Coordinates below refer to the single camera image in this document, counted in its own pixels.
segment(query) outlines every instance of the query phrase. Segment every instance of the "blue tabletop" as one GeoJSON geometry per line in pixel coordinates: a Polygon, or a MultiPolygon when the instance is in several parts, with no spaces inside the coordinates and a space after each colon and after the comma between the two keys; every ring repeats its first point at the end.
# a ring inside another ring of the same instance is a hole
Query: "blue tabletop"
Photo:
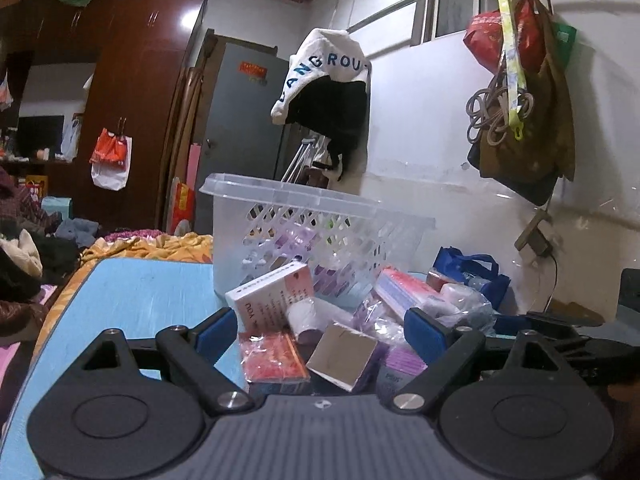
{"type": "MultiPolygon", "coordinates": [[[[0,449],[0,480],[40,480],[26,423],[31,410],[80,352],[104,329],[127,338],[153,337],[173,324],[194,326],[220,309],[207,264],[112,258],[99,263],[76,292],[31,368],[0,449]]],[[[235,343],[216,368],[242,384],[235,343]]]]}

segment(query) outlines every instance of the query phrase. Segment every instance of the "blue bag handle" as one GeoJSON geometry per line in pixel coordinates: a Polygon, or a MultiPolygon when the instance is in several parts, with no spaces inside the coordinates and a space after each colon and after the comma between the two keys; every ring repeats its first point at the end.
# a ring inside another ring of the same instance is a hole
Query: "blue bag handle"
{"type": "Polygon", "coordinates": [[[475,262],[485,262],[491,264],[490,272],[494,276],[494,278],[497,278],[498,274],[500,274],[500,265],[498,265],[498,262],[496,262],[494,258],[489,254],[472,254],[471,256],[456,256],[456,258],[466,262],[472,260],[475,262]]]}

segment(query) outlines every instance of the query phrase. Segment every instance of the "yellow lanyard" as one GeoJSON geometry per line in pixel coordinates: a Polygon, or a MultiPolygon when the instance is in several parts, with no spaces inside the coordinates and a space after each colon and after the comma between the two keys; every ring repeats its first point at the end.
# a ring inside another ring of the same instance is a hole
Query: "yellow lanyard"
{"type": "Polygon", "coordinates": [[[507,65],[507,88],[509,97],[509,127],[516,140],[522,140],[524,126],[518,112],[518,88],[527,89],[527,81],[520,64],[520,55],[516,47],[516,35],[513,28],[513,17],[509,0],[498,0],[500,18],[502,21],[502,52],[507,65]]]}

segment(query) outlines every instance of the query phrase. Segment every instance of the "translucent storage basket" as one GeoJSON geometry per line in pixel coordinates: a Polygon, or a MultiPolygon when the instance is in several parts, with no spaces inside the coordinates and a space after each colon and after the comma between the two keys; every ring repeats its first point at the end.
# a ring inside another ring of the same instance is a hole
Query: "translucent storage basket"
{"type": "Polygon", "coordinates": [[[207,177],[213,195],[213,273],[224,294],[293,260],[311,269],[316,295],[352,309],[380,269],[409,264],[433,218],[366,198],[227,173],[207,177]]]}

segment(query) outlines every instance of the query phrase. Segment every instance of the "red shopping bag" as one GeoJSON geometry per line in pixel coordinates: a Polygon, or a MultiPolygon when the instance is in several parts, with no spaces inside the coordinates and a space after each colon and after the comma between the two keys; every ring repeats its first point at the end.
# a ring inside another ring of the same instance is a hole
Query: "red shopping bag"
{"type": "Polygon", "coordinates": [[[95,143],[94,152],[89,161],[92,164],[107,162],[124,166],[127,160],[127,141],[124,136],[112,134],[103,128],[98,141],[95,143]]]}
{"type": "MultiPolygon", "coordinates": [[[[527,72],[537,73],[545,59],[545,41],[535,13],[536,0],[520,0],[514,10],[520,63],[527,72]]],[[[502,55],[500,10],[483,12],[471,19],[463,40],[476,61],[489,72],[498,72],[502,55]]]]}

